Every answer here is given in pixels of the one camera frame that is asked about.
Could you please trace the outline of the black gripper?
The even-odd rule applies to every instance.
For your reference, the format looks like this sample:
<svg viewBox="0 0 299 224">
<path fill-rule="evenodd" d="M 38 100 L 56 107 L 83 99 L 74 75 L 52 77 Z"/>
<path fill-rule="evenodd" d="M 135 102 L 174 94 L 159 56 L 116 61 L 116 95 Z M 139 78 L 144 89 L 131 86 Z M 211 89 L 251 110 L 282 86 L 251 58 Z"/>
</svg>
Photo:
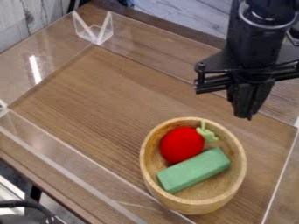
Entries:
<svg viewBox="0 0 299 224">
<path fill-rule="evenodd" d="M 297 18 L 297 12 L 267 16 L 254 11 L 232 12 L 224 49 L 195 64 L 195 91 L 203 94 L 226 90 L 239 118 L 251 118 L 275 82 L 295 76 L 297 59 L 283 60 L 282 54 L 286 33 Z"/>
</svg>

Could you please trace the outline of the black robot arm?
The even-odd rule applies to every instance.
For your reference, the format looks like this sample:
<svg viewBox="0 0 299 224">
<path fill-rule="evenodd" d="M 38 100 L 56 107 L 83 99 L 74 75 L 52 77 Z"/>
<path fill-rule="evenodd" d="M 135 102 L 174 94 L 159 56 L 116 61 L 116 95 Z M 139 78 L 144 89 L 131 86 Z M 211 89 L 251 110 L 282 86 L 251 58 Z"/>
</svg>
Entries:
<svg viewBox="0 0 299 224">
<path fill-rule="evenodd" d="M 232 0 L 223 50 L 194 67 L 199 94 L 224 90 L 234 115 L 251 119 L 277 82 L 299 78 L 299 46 L 285 39 L 299 0 Z"/>
</svg>

